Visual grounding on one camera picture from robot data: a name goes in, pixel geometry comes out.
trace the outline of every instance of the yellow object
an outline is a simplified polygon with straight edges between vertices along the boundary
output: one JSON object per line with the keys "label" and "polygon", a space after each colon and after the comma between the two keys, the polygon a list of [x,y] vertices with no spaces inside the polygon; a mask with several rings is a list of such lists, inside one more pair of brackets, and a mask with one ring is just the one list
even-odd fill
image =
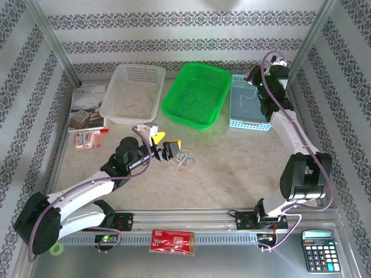
{"label": "yellow object", "polygon": [[178,142],[179,150],[181,150],[181,141],[180,141],[180,139],[169,140],[168,142],[169,143]]}
{"label": "yellow object", "polygon": [[165,137],[165,132],[164,131],[159,131],[157,132],[157,135],[152,136],[153,142],[158,145],[158,143],[161,142],[161,140]]}
{"label": "yellow object", "polygon": [[52,246],[52,248],[49,249],[50,253],[53,256],[58,256],[58,255],[62,254],[63,250],[64,250],[64,245],[61,244],[60,242],[55,242],[55,244]]}

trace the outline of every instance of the white plastic basket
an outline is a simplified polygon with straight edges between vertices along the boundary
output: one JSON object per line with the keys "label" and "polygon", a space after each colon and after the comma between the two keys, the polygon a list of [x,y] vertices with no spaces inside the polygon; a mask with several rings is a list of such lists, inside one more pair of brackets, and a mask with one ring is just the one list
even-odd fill
{"label": "white plastic basket", "polygon": [[166,71],[154,65],[116,67],[100,108],[115,123],[139,125],[156,117]]}

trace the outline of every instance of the book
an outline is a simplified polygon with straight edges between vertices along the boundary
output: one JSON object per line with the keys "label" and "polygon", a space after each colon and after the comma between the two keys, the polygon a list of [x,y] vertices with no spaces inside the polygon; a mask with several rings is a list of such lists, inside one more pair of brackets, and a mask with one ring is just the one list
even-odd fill
{"label": "book", "polygon": [[99,114],[105,93],[105,85],[74,89],[68,124],[69,132],[100,130],[106,126],[106,120]]}

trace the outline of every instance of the striped wall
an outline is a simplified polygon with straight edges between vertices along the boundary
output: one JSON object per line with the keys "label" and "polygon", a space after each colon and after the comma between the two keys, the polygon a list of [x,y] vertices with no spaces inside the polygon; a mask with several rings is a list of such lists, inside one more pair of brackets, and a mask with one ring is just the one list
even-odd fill
{"label": "striped wall", "polygon": [[72,86],[22,0],[0,0],[0,25],[0,277],[11,277],[22,244],[12,225],[48,184]]}
{"label": "striped wall", "polygon": [[202,61],[246,71],[266,51],[292,61],[323,0],[48,0],[39,2],[82,80],[120,63],[160,65],[175,77]]}
{"label": "striped wall", "polygon": [[333,159],[340,209],[371,277],[371,0],[336,5],[291,88],[309,138]]}

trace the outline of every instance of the red label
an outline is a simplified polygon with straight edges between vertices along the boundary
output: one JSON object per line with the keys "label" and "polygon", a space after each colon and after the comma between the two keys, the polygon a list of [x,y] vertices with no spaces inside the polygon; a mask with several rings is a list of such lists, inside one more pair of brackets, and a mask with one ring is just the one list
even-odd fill
{"label": "red label", "polygon": [[195,250],[195,235],[192,232],[153,230],[152,252],[193,255]]}

